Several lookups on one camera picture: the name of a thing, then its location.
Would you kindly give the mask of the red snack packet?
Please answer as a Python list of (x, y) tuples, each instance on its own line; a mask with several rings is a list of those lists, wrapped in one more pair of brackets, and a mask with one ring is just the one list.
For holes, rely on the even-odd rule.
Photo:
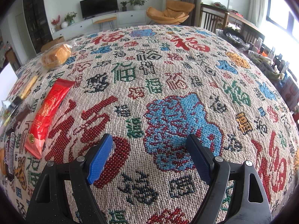
[(37, 112), (25, 142), (26, 151), (36, 157), (36, 159), (41, 159), (41, 153), (52, 119), (62, 100), (74, 84), (74, 81), (57, 79)]

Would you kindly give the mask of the brown bar clear wrapper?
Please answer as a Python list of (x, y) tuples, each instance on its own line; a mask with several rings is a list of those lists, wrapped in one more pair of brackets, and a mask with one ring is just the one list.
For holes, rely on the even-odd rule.
[(12, 132), (16, 130), (17, 127), (20, 126), (22, 121), (27, 117), (27, 115), (31, 112), (31, 107), (26, 104), (20, 112), (11, 120), (9, 125), (7, 126), (7, 130), (5, 135), (9, 136)]

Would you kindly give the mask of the sandwich biscuit packet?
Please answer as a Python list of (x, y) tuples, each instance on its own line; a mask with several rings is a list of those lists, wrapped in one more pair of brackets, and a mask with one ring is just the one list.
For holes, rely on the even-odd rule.
[(22, 90), (22, 92), (18, 95), (18, 97), (21, 99), (21, 100), (24, 100), (28, 94), (30, 93), (31, 91), (31, 88), (33, 87), (33, 85), (35, 84), (36, 80), (38, 79), (38, 76), (35, 75), (33, 76), (28, 82), (27, 84), (25, 85), (24, 89)]

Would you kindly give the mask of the snickers chocolate bar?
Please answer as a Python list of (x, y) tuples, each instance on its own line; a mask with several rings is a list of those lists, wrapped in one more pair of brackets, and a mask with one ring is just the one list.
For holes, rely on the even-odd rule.
[(5, 144), (4, 165), (5, 176), (9, 182), (14, 180), (14, 147), (15, 147), (15, 133), (12, 131), (7, 137)]

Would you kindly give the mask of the patterned woven table cloth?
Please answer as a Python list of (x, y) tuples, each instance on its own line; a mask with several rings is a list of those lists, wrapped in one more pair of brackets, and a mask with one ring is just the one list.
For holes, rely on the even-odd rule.
[[(68, 163), (105, 133), (110, 157), (91, 187), (109, 223), (188, 223), (206, 191), (185, 147), (195, 134), (215, 156), (250, 160), (272, 214), (298, 181), (298, 130), (279, 92), (246, 56), (205, 29), (149, 25), (74, 39), (71, 56), (45, 69), (41, 56), (18, 70), (13, 100), (35, 75), (23, 101), (31, 112), (15, 130), (14, 180), (1, 178), (22, 217), (50, 160)], [(74, 81), (41, 153), (25, 149), (33, 120), (57, 79)]]

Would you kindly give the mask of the bagged sliced bread loaf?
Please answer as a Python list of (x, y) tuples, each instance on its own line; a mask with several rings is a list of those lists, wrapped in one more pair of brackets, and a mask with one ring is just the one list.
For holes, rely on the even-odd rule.
[(41, 57), (41, 64), (46, 69), (60, 67), (71, 56), (73, 48), (77, 46), (74, 41), (67, 41), (52, 46)]

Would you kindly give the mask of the brown cardboard box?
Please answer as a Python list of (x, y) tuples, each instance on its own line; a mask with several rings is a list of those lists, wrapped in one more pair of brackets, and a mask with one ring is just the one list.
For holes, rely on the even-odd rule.
[(57, 45), (57, 44), (59, 44), (59, 43), (64, 42), (64, 41), (65, 41), (65, 39), (64, 39), (63, 36), (58, 37), (58, 38), (56, 38), (56, 39), (54, 39), (54, 40), (48, 42), (47, 44), (43, 45), (43, 46), (41, 47), (41, 52), (44, 53), (46, 50), (52, 48), (53, 46), (55, 46), (55, 45)]

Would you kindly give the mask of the white tv cabinet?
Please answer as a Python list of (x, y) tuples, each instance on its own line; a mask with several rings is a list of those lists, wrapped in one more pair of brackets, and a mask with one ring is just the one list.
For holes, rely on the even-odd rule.
[(79, 35), (88, 35), (110, 29), (140, 26), (147, 24), (146, 10), (126, 11), (98, 16), (76, 22), (52, 34), (52, 39), (64, 37), (65, 40)]

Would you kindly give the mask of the red flower vase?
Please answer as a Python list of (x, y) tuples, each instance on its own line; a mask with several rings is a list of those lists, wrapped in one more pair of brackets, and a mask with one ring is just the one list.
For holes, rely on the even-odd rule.
[(54, 26), (55, 31), (59, 31), (60, 30), (60, 15), (58, 15), (58, 17), (56, 19), (52, 19), (51, 20), (51, 24)]

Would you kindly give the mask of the wooden dining table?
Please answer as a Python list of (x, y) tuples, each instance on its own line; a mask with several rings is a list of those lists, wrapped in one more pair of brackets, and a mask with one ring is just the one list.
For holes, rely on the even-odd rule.
[(228, 22), (235, 24), (240, 28), (239, 33), (243, 35), (247, 43), (255, 43), (258, 38), (265, 40), (265, 36), (253, 23), (236, 15), (235, 13), (229, 12)]

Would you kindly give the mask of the green plant left of tv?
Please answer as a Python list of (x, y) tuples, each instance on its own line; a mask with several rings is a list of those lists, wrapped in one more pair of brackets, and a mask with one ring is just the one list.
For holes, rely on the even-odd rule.
[(75, 22), (76, 15), (76, 12), (69, 12), (65, 15), (64, 21), (68, 23), (68, 26)]

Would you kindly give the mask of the dark wooden dining chair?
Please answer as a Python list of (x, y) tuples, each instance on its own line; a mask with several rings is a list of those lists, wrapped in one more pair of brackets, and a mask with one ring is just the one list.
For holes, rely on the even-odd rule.
[(200, 5), (199, 27), (212, 33), (225, 29), (228, 25), (229, 11), (212, 5)]

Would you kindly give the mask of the dark glass cabinet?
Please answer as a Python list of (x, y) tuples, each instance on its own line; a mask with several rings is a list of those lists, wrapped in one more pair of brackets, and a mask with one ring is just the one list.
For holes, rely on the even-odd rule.
[(38, 54), (41, 52), (42, 46), (53, 39), (44, 0), (23, 0), (23, 11), (33, 48)]

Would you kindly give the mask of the small potted plant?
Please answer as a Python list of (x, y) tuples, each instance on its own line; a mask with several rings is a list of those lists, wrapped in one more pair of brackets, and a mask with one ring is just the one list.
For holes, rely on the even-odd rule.
[(127, 11), (127, 1), (122, 1), (120, 2), (121, 6), (122, 6), (122, 11), (126, 12)]

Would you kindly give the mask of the potted green plant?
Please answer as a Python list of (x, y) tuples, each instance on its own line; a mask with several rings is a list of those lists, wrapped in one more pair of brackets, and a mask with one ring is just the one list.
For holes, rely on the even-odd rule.
[(133, 8), (133, 10), (138, 11), (142, 6), (145, 5), (147, 1), (148, 0), (128, 0), (128, 3)]

